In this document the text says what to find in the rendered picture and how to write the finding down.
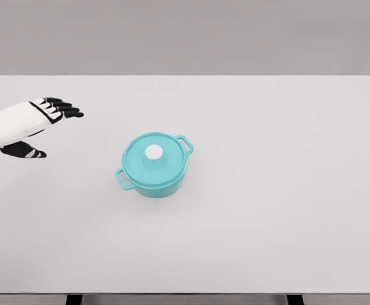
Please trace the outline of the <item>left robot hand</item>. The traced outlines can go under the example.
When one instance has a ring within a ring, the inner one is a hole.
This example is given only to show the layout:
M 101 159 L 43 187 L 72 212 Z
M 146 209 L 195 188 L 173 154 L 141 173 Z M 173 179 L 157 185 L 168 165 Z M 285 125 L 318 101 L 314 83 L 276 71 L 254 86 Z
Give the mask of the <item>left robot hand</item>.
M 19 102 L 0 111 L 0 151 L 22 159 L 46 158 L 44 151 L 24 141 L 63 119 L 81 118 L 84 113 L 60 98 L 43 97 Z

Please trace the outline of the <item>turquoise lid with white knob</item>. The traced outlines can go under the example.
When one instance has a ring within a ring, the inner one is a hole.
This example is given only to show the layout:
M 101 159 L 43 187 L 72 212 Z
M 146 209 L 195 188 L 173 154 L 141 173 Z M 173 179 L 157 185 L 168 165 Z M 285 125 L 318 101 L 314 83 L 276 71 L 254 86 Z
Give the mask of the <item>turquoise lid with white knob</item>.
M 183 177 L 191 150 L 178 138 L 161 132 L 135 138 L 122 156 L 122 170 L 130 182 L 141 187 L 174 183 Z

